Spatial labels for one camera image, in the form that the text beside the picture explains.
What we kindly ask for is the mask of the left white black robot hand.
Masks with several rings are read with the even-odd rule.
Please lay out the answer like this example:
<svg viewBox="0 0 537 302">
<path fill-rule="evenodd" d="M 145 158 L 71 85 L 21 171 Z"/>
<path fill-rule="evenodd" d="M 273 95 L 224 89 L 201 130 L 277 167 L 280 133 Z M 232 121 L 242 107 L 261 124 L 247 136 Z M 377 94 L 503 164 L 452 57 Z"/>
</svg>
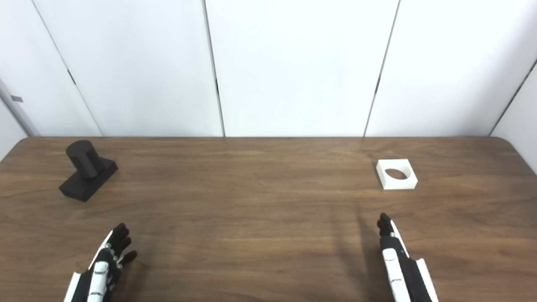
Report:
<svg viewBox="0 0 537 302">
<path fill-rule="evenodd" d="M 88 269 L 84 273 L 73 273 L 65 302 L 110 302 L 123 269 L 138 256 L 135 250 L 123 253 L 131 243 L 125 223 L 113 228 L 102 241 Z"/>
</svg>

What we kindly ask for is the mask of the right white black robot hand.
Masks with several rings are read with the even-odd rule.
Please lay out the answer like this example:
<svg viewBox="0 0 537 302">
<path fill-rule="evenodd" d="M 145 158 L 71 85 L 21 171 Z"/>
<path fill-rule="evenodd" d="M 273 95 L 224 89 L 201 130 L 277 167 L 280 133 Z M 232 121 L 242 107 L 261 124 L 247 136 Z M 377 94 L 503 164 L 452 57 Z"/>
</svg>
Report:
<svg viewBox="0 0 537 302">
<path fill-rule="evenodd" d="M 377 227 L 388 283 L 396 302 L 437 302 L 438 296 L 426 262 L 409 256 L 395 222 L 380 214 Z"/>
</svg>

